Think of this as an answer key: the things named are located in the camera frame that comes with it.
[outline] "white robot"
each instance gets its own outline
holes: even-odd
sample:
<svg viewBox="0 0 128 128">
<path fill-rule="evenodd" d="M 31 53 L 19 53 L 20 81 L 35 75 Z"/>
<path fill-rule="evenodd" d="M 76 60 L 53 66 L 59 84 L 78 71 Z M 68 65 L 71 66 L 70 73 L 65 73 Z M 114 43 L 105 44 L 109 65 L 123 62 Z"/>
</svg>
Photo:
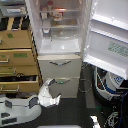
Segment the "white robot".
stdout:
<svg viewBox="0 0 128 128">
<path fill-rule="evenodd" d="M 58 105 L 61 95 L 53 99 L 49 93 L 49 86 L 54 82 L 54 79 L 48 79 L 39 90 L 39 95 L 33 95 L 28 99 L 0 98 L 0 127 L 36 119 L 41 114 L 40 105 L 44 107 Z"/>
</svg>

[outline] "white shelf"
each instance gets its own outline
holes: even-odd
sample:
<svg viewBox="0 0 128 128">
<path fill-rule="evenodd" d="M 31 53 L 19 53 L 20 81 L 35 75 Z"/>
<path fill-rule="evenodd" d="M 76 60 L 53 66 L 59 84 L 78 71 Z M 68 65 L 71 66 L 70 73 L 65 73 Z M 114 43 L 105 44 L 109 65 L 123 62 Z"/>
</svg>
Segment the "white shelf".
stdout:
<svg viewBox="0 0 128 128">
<path fill-rule="evenodd" d="M 94 14 L 92 16 L 92 19 L 96 20 L 96 21 L 106 23 L 106 24 L 109 24 L 109 25 L 112 25 L 112 26 L 115 26 L 115 27 L 118 27 L 118 28 L 122 28 L 124 30 L 128 30 L 128 24 L 120 22 L 118 20 L 114 20 L 112 18 L 108 18 L 108 17 L 105 17 L 105 16 Z"/>
</svg>

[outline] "black object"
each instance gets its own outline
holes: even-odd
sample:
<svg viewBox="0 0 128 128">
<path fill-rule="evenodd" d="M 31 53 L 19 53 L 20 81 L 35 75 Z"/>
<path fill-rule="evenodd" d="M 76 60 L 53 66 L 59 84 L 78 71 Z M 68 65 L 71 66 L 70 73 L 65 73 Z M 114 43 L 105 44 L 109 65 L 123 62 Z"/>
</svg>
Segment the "black object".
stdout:
<svg viewBox="0 0 128 128">
<path fill-rule="evenodd" d="M 18 30 L 19 24 L 20 24 L 20 19 L 21 19 L 21 17 L 14 18 L 12 30 L 15 30 L 15 29 Z"/>
<path fill-rule="evenodd" d="M 1 22 L 0 22 L 0 31 L 7 30 L 8 19 L 9 18 L 2 18 L 1 19 Z"/>
<path fill-rule="evenodd" d="M 8 107 L 8 108 L 12 108 L 12 103 L 6 100 L 5 101 L 5 106 Z"/>
<path fill-rule="evenodd" d="M 29 17 L 24 17 L 21 25 L 21 30 L 26 30 L 29 27 Z"/>
<path fill-rule="evenodd" d="M 8 116 L 10 116 L 9 113 L 1 113 L 1 118 L 5 118 L 5 117 L 8 117 Z"/>
<path fill-rule="evenodd" d="M 2 120 L 2 125 L 17 122 L 17 118 Z"/>
<path fill-rule="evenodd" d="M 33 106 L 37 105 L 38 98 L 34 97 L 29 101 L 29 109 L 31 109 Z"/>
</svg>

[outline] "refrigerator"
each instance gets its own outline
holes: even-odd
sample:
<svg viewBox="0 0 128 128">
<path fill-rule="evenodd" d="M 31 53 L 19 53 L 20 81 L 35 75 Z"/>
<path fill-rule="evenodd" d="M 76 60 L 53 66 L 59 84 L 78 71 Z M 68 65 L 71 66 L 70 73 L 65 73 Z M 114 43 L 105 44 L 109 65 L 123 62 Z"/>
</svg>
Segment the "refrigerator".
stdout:
<svg viewBox="0 0 128 128">
<path fill-rule="evenodd" d="M 25 0 L 51 94 L 77 96 L 81 63 L 128 79 L 127 0 Z"/>
</svg>

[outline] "cabinet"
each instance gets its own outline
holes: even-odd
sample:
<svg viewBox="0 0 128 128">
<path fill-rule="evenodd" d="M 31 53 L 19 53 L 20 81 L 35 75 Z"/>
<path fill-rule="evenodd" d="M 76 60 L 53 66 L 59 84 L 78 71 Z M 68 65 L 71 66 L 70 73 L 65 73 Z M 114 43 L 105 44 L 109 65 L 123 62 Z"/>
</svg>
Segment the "cabinet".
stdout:
<svg viewBox="0 0 128 128">
<path fill-rule="evenodd" d="M 19 27 L 15 30 L 12 28 L 17 18 L 2 18 L 1 20 L 0 26 L 3 21 L 7 22 L 5 30 L 3 27 L 0 28 L 1 93 L 38 92 L 42 84 L 27 19 L 19 18 Z"/>
</svg>

